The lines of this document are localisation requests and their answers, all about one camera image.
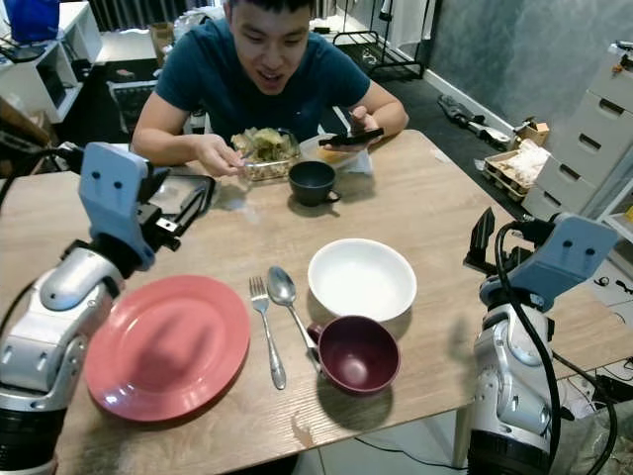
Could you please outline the teal-shirt man's left hand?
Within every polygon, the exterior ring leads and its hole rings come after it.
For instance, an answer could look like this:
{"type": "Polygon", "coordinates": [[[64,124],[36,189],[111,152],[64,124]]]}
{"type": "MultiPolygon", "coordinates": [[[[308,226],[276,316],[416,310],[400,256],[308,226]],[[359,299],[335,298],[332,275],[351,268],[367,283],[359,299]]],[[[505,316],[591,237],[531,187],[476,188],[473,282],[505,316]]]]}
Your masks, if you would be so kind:
{"type": "Polygon", "coordinates": [[[347,112],[347,119],[349,135],[361,135],[361,133],[381,130],[381,128],[383,128],[377,123],[374,115],[372,115],[367,107],[352,107],[347,112]]]}

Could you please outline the teal-shirt man's right hand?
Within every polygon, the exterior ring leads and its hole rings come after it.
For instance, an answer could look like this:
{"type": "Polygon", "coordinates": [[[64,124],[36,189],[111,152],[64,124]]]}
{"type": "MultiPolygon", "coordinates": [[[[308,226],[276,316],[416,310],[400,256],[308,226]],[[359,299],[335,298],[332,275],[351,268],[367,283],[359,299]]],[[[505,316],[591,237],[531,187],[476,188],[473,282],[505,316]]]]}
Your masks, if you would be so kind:
{"type": "Polygon", "coordinates": [[[241,175],[245,171],[244,159],[221,136],[213,133],[193,136],[196,161],[213,177],[241,175]]]}

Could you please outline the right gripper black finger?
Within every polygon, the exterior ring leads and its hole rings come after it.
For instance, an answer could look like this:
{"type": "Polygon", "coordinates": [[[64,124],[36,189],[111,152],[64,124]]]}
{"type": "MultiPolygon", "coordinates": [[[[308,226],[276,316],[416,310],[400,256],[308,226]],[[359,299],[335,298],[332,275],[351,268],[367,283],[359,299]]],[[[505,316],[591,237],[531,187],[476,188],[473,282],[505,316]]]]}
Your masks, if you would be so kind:
{"type": "Polygon", "coordinates": [[[487,262],[490,239],[495,231],[495,213],[490,207],[481,213],[471,229],[469,249],[463,257],[463,266],[483,273],[485,276],[493,276],[497,269],[492,263],[487,262]]]}

